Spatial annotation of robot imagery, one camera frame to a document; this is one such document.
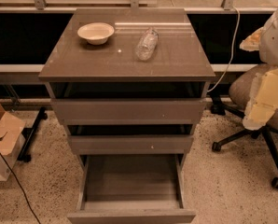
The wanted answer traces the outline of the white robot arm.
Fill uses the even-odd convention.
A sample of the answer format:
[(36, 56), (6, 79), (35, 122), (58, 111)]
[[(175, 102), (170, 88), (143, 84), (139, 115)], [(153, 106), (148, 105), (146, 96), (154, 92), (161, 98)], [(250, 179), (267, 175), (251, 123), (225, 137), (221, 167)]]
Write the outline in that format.
[(265, 126), (278, 109), (278, 8), (262, 28), (240, 44), (240, 49), (258, 50), (260, 60), (269, 68), (253, 79), (250, 100), (244, 110), (243, 126), (253, 131)]

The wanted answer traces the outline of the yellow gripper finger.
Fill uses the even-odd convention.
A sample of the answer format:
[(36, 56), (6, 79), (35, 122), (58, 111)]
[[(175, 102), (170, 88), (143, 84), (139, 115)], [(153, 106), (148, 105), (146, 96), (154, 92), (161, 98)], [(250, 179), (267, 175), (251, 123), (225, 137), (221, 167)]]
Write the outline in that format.
[(262, 27), (256, 29), (251, 35), (241, 42), (239, 48), (245, 51), (259, 51), (262, 31)]

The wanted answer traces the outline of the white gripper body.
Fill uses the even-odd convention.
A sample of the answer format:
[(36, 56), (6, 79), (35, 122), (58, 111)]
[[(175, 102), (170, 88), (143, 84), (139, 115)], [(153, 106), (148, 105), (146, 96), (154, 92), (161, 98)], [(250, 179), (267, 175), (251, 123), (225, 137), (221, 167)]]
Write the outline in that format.
[(249, 101), (244, 110), (243, 126), (251, 131), (265, 126), (278, 109), (278, 68), (256, 73)]

